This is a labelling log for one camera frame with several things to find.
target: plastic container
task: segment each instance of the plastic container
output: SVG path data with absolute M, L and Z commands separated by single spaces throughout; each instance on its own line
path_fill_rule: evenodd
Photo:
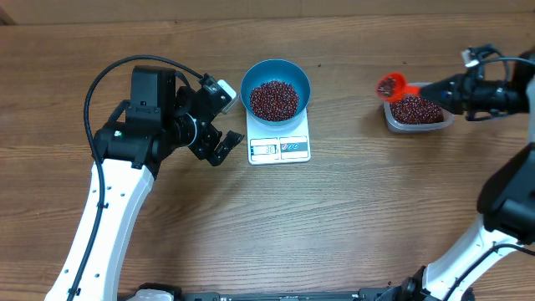
M 429 83 L 412 83 L 410 85 L 423 87 L 428 84 Z M 413 134 L 425 133 L 432 130 L 440 130 L 446 128 L 447 126 L 450 126 L 453 123 L 453 120 L 455 119 L 455 116 L 452 113 L 442 109 L 442 113 L 444 114 L 444 121 L 442 122 L 425 125 L 406 125 L 394 119 L 389 102 L 385 101 L 383 103 L 383 107 L 385 108 L 386 125 L 388 126 L 388 129 L 394 133 Z
M 252 112 L 251 99 L 249 98 L 252 90 L 272 80 L 279 80 L 286 84 L 291 84 L 299 96 L 298 110 L 295 116 L 289 120 L 263 120 L 262 118 L 256 117 Z M 296 64 L 284 59 L 269 59 L 252 66 L 243 77 L 242 87 L 240 88 L 245 109 L 256 121 L 269 127 L 286 127 L 286 125 L 300 121 L 304 117 L 304 112 L 310 102 L 311 92 L 310 81 L 304 71 Z

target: digital kitchen scale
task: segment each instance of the digital kitchen scale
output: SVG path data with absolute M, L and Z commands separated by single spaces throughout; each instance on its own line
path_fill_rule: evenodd
M 292 123 L 279 127 L 265 125 L 247 112 L 247 146 L 252 165 L 310 161 L 306 110 Z
M 251 108 L 253 89 L 274 80 L 290 84 L 299 97 L 295 116 L 289 120 L 268 121 L 256 117 Z M 307 75 L 296 64 L 284 59 L 268 59 L 252 66 L 240 88 L 247 115 L 247 155 L 252 165 L 310 161 L 307 106 L 312 87 Z

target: red beans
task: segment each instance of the red beans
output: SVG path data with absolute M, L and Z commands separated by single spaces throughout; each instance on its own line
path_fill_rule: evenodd
M 377 94 L 381 97 L 390 97 L 394 94 L 395 79 L 391 77 L 382 80 L 377 88 Z
M 291 84 L 272 80 L 251 92 L 251 109 L 256 117 L 268 121 L 284 121 L 298 111 L 299 96 Z
M 406 125 L 444 121 L 442 108 L 420 96 L 408 96 L 401 101 L 390 103 L 390 110 L 396 121 Z

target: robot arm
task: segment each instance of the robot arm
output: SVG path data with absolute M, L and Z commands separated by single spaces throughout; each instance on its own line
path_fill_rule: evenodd
M 119 276 L 126 249 L 141 205 L 149 194 L 154 177 L 146 166 L 131 167 L 131 162 L 104 160 L 106 179 L 105 210 L 94 240 L 75 300 L 116 300 Z M 99 202 L 99 177 L 93 166 L 89 196 L 73 245 L 56 283 L 46 301 L 65 300 L 78 272 L 89 240 Z
M 88 97 L 108 71 L 134 59 L 172 62 L 152 56 L 123 59 L 103 71 Z M 218 166 L 241 142 L 243 135 L 229 131 L 220 143 L 222 133 L 211 125 L 219 113 L 228 112 L 237 93 L 223 80 L 188 72 L 200 79 L 198 91 L 179 71 L 136 66 L 131 99 L 121 102 L 94 139 L 89 139 L 96 152 L 88 200 L 65 265 L 45 300 L 117 300 L 120 270 L 135 219 L 161 162 L 176 148 L 185 146 L 199 160 L 207 159 L 212 166 Z M 186 84 L 178 91 L 176 77 Z M 88 108 L 86 99 L 85 113 Z M 123 112 L 125 122 L 117 121 Z M 140 297 L 173 300 L 171 293 L 151 289 L 143 290 L 136 298 Z
M 488 46 L 476 49 L 488 49 Z M 470 50 L 471 56 L 480 57 Z M 521 57 L 535 62 L 535 52 Z M 466 64 L 474 64 L 468 59 Z M 517 64 L 512 82 L 485 81 L 475 63 L 457 74 L 421 89 L 421 94 L 454 114 L 468 113 L 470 121 L 486 120 L 535 110 L 535 63 Z M 484 118 L 476 113 L 487 112 Z M 535 115 L 530 115 L 528 144 L 481 190 L 481 215 L 470 229 L 437 261 L 407 278 L 398 301 L 459 301 L 467 289 L 500 259 L 535 242 Z

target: wooden table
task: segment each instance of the wooden table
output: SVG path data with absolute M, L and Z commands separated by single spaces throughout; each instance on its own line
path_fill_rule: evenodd
M 292 60 L 312 81 L 313 159 L 250 166 L 241 143 L 212 168 L 177 151 L 141 209 L 121 293 L 144 282 L 223 293 L 399 284 L 471 225 L 480 187 L 525 144 L 527 116 L 457 116 L 442 131 L 394 135 L 374 97 L 377 79 L 463 72 L 469 45 L 518 55 L 532 47 L 533 28 L 531 13 L 1 27 L 0 299 L 42 300 L 57 278 L 89 187 L 85 94 L 105 66 L 132 54 L 178 60 L 236 89 L 256 62 Z M 96 90 L 94 130 L 129 98 L 133 66 Z M 502 77 L 494 67 L 490 75 Z M 216 126 L 245 133 L 244 109 Z M 532 300 L 534 282 L 533 259 L 513 254 L 476 295 Z

